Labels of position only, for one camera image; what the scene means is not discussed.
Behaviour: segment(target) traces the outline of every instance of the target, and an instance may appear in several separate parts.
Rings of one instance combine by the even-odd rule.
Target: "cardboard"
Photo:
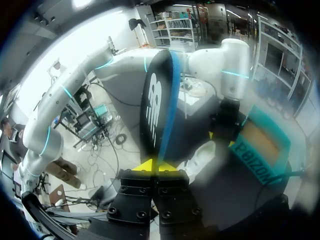
[[[240,134],[261,154],[269,166],[275,165],[280,149],[264,130],[248,120]]]

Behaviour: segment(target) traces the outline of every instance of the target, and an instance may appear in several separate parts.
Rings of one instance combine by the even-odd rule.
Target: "table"
[[[59,185],[55,190],[53,190],[49,194],[50,203],[55,205],[56,202],[58,202],[60,199],[63,200],[63,204],[67,202],[66,195],[65,195],[65,189],[64,186],[61,184]],[[63,209],[65,212],[70,212],[69,206],[65,205],[62,206],[61,209]]]

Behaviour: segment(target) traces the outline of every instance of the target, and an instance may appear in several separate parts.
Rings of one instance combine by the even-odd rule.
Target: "white shelving unit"
[[[156,21],[149,21],[154,42],[157,48],[172,49],[171,43],[174,40],[191,40],[193,43],[193,51],[196,50],[196,41],[194,30],[192,28],[192,21],[189,18],[177,18],[177,19],[161,19]],[[165,25],[164,29],[156,29],[159,25]],[[174,36],[175,31],[187,30],[190,36]]]
[[[259,42],[258,42],[258,47],[257,47],[257,51],[256,51],[256,57],[255,57],[255,64],[254,64],[254,70],[253,70],[253,75],[252,75],[252,79],[254,80],[257,74],[257,69],[258,67],[264,69],[266,72],[272,74],[274,77],[276,77],[277,79],[279,79],[282,83],[284,83],[285,86],[287,86],[289,88],[289,92],[287,94],[287,99],[289,100],[295,90],[295,87],[297,85],[299,76],[300,76],[300,71],[301,71],[301,64],[302,64],[302,55],[303,55],[303,48],[300,44],[298,44],[294,39],[292,39],[292,37],[290,37],[288,34],[286,34],[285,32],[283,32],[281,29],[277,28],[276,26],[273,26],[272,24],[261,20],[261,18],[258,18],[258,24],[259,24]],[[262,26],[268,26],[269,28],[272,29],[272,31],[276,30],[276,33],[278,35],[278,37],[281,37],[283,39],[283,42],[281,42],[280,40],[276,39],[274,36],[270,35],[268,32],[265,32],[265,29]],[[268,44],[272,44],[274,47],[280,49],[283,53],[282,53],[282,60],[281,60],[281,64],[279,66],[279,71],[277,74],[275,74],[274,72],[272,72],[271,70],[269,70],[268,68],[265,67],[265,63],[259,62],[260,60],[260,54],[261,54],[261,44],[262,42],[267,42],[266,44],[266,49],[264,49],[264,51],[266,51],[266,57],[267,57],[267,52],[268,52]],[[298,65],[297,65],[297,70],[294,76],[294,81],[291,84],[289,84],[285,79],[283,79],[280,76],[280,72],[282,69],[282,64],[283,64],[283,60],[284,60],[284,53],[285,52],[289,52],[292,55],[294,55],[297,59],[298,59]]]

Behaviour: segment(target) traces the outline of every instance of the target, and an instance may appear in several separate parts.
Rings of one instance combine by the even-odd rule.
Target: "ceiling light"
[[[173,6],[178,6],[178,7],[189,7],[192,8],[191,5],[185,5],[185,4],[174,4]]]
[[[73,6],[76,8],[85,7],[90,4],[93,0],[72,0]]]
[[[241,18],[239,15],[235,14],[233,11],[230,11],[230,10],[228,10],[228,9],[226,9],[226,11],[229,12],[229,13],[231,13],[231,14],[233,14],[233,15],[235,15],[235,16],[237,16],[238,18]]]
[[[264,16],[261,16],[261,15],[259,15],[259,14],[257,14],[257,16],[260,17],[260,18],[263,18],[263,19],[265,19],[265,20],[268,20],[268,18],[266,18],[266,17],[264,17]]]

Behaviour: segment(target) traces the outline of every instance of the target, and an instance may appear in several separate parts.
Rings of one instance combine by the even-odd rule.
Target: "shelf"
[[[171,19],[171,20],[167,20],[167,22],[172,22],[172,21],[181,21],[181,20],[189,20],[189,18],[177,18],[177,19]]]
[[[190,39],[192,40],[192,37],[187,37],[187,36],[171,36],[172,39]]]
[[[305,76],[305,78],[306,78],[309,82],[311,82],[310,78],[307,76],[307,74],[306,74],[304,71],[300,71],[300,73],[303,73],[303,75]]]
[[[154,39],[170,39],[168,36],[156,36]]]
[[[286,82],[286,80],[284,80],[282,77],[280,77],[279,75],[276,75],[274,72],[270,71],[268,68],[266,68],[265,66],[263,66],[261,63],[258,63],[258,66],[260,66],[261,68],[267,70],[269,73],[271,73],[272,75],[274,75],[277,79],[279,79],[281,82],[283,82],[289,89],[291,89],[292,87],[289,85],[289,83]]]
[[[160,23],[160,22],[164,22],[165,20],[164,19],[162,19],[162,20],[158,20],[158,21],[151,21],[151,22],[149,22],[150,24],[155,24],[155,23]]]
[[[267,38],[272,39],[273,41],[277,42],[278,44],[280,44],[281,46],[283,46],[285,49],[288,49],[293,55],[295,55],[298,59],[300,59],[300,56],[288,45],[280,42],[278,39],[274,38],[273,36],[265,33],[265,32],[261,32],[262,35],[266,36]]]
[[[168,48],[170,48],[170,44],[168,44],[168,45],[157,45],[156,47],[157,48],[161,48],[161,49],[168,49]]]
[[[192,30],[191,27],[172,27],[169,30]]]
[[[290,41],[294,42],[299,48],[301,47],[295,40],[292,39],[292,37],[290,37],[288,34],[286,34],[284,31],[282,31],[281,29],[277,28],[276,26],[273,26],[272,24],[261,20],[262,24],[268,25],[269,27],[277,30],[279,33],[281,33],[282,35],[286,36],[288,39],[290,39]]]

